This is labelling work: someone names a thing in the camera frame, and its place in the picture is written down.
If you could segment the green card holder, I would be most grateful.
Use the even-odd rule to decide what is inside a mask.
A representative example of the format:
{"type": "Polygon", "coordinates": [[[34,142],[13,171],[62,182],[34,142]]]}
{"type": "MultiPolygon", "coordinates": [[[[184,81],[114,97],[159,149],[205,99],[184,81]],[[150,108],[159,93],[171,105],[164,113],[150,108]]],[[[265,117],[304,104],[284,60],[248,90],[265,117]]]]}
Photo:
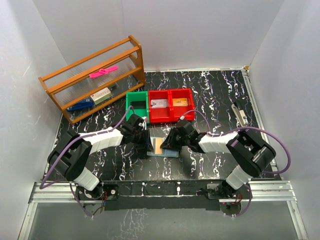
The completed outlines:
{"type": "MultiPolygon", "coordinates": [[[[152,145],[153,145],[153,140],[154,138],[159,138],[159,137],[151,137],[151,141],[152,141],[152,145]]],[[[154,156],[154,157],[169,157],[169,158],[178,158],[179,157],[179,152],[176,150],[171,150],[171,149],[163,149],[163,154],[162,155],[156,155],[153,153],[148,152],[147,155],[148,156],[154,156]]]]}

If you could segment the white striped credit card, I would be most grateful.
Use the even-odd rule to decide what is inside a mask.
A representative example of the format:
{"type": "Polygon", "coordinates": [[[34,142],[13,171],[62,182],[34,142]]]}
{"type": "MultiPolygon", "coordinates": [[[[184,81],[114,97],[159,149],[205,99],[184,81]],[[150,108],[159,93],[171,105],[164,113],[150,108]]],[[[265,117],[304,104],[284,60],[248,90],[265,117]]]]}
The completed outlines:
{"type": "Polygon", "coordinates": [[[153,109],[167,108],[169,106],[168,99],[152,99],[150,105],[153,109]]]}

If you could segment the black credit card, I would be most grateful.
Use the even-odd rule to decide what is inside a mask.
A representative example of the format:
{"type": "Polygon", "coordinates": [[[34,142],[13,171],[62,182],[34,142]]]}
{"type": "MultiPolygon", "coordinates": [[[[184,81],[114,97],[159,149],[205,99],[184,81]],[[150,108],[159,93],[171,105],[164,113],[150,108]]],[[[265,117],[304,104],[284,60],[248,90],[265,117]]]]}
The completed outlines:
{"type": "Polygon", "coordinates": [[[142,110],[147,108],[147,102],[145,100],[131,101],[129,105],[132,106],[134,110],[142,110]]]}

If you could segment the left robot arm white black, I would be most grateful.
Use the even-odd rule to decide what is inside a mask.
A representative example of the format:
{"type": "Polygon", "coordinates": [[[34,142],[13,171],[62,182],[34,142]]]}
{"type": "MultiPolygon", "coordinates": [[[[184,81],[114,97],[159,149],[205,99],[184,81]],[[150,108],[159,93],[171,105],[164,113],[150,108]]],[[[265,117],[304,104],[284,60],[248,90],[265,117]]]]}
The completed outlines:
{"type": "Polygon", "coordinates": [[[49,166],[65,180],[73,182],[87,198],[103,195],[101,180],[86,168],[89,156],[100,150],[133,144],[139,151],[152,152],[147,118],[132,114],[128,120],[107,129],[87,134],[68,131],[47,158],[49,166]]]}

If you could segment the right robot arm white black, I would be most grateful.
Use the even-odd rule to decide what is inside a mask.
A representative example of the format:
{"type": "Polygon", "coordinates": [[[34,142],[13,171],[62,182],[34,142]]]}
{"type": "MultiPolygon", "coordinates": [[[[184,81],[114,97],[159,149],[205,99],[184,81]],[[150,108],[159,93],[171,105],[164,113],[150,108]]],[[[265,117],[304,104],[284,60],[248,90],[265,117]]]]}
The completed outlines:
{"type": "Polygon", "coordinates": [[[252,129],[236,130],[217,136],[209,132],[198,132],[187,120],[179,120],[164,142],[162,149],[180,151],[187,146],[196,153],[229,153],[237,162],[233,171],[215,188],[208,188],[207,195],[219,195],[233,199],[241,192],[241,187],[263,171],[276,157],[276,151],[252,129]]]}

